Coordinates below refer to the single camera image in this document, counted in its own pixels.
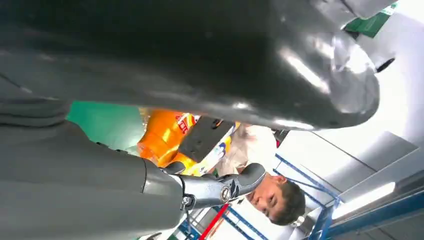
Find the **fluorescent light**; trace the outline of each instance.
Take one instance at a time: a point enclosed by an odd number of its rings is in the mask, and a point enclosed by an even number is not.
[[[396,183],[394,181],[387,183],[386,185],[383,185],[379,188],[369,191],[365,193],[364,195],[361,195],[353,199],[352,201],[349,201],[343,205],[340,205],[336,210],[334,210],[332,214],[332,219],[338,219],[343,215],[346,215],[350,212],[360,209],[363,206],[366,206],[384,196],[391,194],[395,190],[395,186],[396,186]]]

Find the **blue beam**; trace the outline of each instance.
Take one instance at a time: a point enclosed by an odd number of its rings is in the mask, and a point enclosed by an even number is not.
[[[184,220],[179,226],[178,230],[180,230],[186,237],[189,237],[191,240],[198,240],[200,238],[200,233],[194,227],[190,227],[189,234],[189,224],[187,220]]]
[[[424,190],[338,223],[328,229],[326,237],[329,239],[387,220],[396,220],[422,209],[424,209]]]
[[[290,168],[292,168],[293,170],[295,170],[296,172],[298,172],[300,175],[302,175],[304,178],[306,178],[307,180],[309,180],[311,183],[313,183],[314,185],[318,186],[319,189],[320,189],[320,191],[323,191],[323,192],[327,193],[328,195],[330,195],[334,199],[339,198],[339,196],[337,196],[337,194],[335,194],[331,190],[327,189],[324,185],[322,185],[321,183],[317,182],[315,179],[313,179],[312,177],[310,177],[309,175],[307,175],[306,173],[304,173],[302,170],[300,170],[299,168],[297,168],[296,166],[294,166],[293,164],[291,164],[290,162],[288,162],[287,160],[285,160],[284,158],[282,158],[277,153],[275,154],[275,156],[281,162],[285,163],[287,166],[289,166]]]
[[[250,237],[245,231],[243,231],[237,224],[235,224],[228,216],[222,215],[222,218],[225,219],[233,228],[235,228],[241,235],[243,235],[247,240],[254,240]]]
[[[244,219],[238,212],[236,212],[232,207],[228,208],[228,211],[236,216],[240,222],[244,223],[248,226],[256,235],[258,235],[262,240],[268,240],[260,231],[258,231],[255,227],[253,227],[246,219]]]
[[[307,238],[308,240],[315,240],[318,239],[319,235],[317,234],[319,231],[321,231],[321,223],[324,222],[326,215],[327,215],[327,208],[326,207],[322,207],[321,208],[321,212],[318,215],[318,219],[316,220],[315,225],[312,228],[312,231],[310,232],[309,237]]]

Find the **shiny metal surface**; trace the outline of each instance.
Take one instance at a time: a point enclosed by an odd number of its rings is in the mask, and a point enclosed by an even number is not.
[[[398,0],[343,0],[361,19],[369,19]]]
[[[326,18],[339,29],[350,21],[369,19],[397,0],[309,0]]]
[[[0,16],[0,73],[44,97],[303,130],[379,104],[366,54],[306,0],[13,0]]]
[[[357,18],[341,0],[310,0],[310,3],[339,29]]]
[[[183,185],[182,208],[202,209],[234,201],[255,190],[264,179],[265,173],[262,165],[251,163],[240,174],[224,175],[217,179],[210,175],[175,175],[181,179]]]

